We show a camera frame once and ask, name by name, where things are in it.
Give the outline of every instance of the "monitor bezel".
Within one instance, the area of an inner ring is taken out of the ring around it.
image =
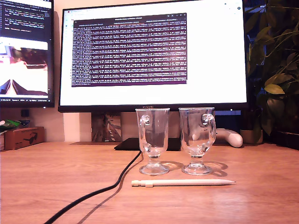
[[[196,1],[196,0],[170,0],[170,1],[154,1],[145,3],[132,3],[132,4],[119,4],[119,5],[105,5],[105,6],[95,6],[95,7],[76,7],[76,8],[65,8],[62,13],[62,29],[61,29],[61,52],[60,52],[60,85],[59,85],[59,100],[58,100],[58,111],[59,112],[135,112],[135,109],[140,108],[170,108],[171,111],[178,111],[180,107],[214,107],[216,110],[241,110],[249,108],[249,92],[248,92],[248,79],[246,74],[246,102],[241,103],[210,103],[210,104],[163,104],[163,105],[60,105],[61,99],[61,76],[62,76],[62,54],[63,54],[63,37],[64,37],[64,14],[66,11],[71,10],[84,10],[93,8],[105,8],[105,7],[122,7],[122,6],[133,6],[133,5],[152,5],[159,3],[169,3],[169,2],[182,2],[182,1]],[[245,28],[245,11],[244,2],[242,0],[243,9],[243,28]],[[246,43],[244,41],[244,49],[246,52]],[[245,60],[245,70],[247,73],[247,63],[246,55]]]
[[[55,107],[55,90],[54,90],[54,0],[50,0],[51,2],[51,42],[50,42],[50,49],[51,49],[51,71],[48,73],[51,76],[51,92],[48,96],[50,100],[47,102],[12,102],[12,101],[1,101],[1,107],[7,108],[40,108],[40,107]]]

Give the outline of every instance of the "desk surface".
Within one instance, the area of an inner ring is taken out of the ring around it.
[[[41,143],[1,156],[1,223],[41,224],[90,192],[114,184],[137,151],[114,144]],[[139,173],[140,156],[121,185],[78,204],[55,223],[279,224],[299,221],[299,151],[274,144],[212,146],[204,156],[214,172],[196,177],[180,167],[184,152],[165,152],[170,172]],[[131,187],[132,180],[228,179],[236,185]]]

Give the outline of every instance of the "monitor stand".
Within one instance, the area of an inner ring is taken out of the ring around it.
[[[128,138],[124,140],[121,144],[114,147],[115,150],[122,151],[139,151],[139,139],[138,138]],[[181,140],[178,139],[168,139],[167,151],[180,151]]]

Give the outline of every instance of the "glass base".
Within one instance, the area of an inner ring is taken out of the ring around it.
[[[140,173],[146,175],[160,175],[168,173],[169,168],[167,166],[162,165],[161,163],[151,163],[143,167],[140,167],[139,171]]]
[[[182,167],[182,171],[186,174],[201,176],[210,174],[212,169],[202,163],[190,163],[189,165]]]

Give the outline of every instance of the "wall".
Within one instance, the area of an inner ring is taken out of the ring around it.
[[[90,113],[60,113],[58,107],[59,74],[60,74],[60,40],[62,10],[64,8],[91,7],[104,5],[119,5],[129,3],[151,2],[155,0],[55,0],[54,1],[54,85],[55,108],[31,108],[30,120],[32,126],[45,128],[46,141],[90,141],[91,140],[91,114]],[[21,119],[21,108],[1,108],[0,119]],[[121,114],[121,127],[123,140],[137,137],[137,121],[134,112]],[[171,112],[169,137],[179,136],[178,112]]]

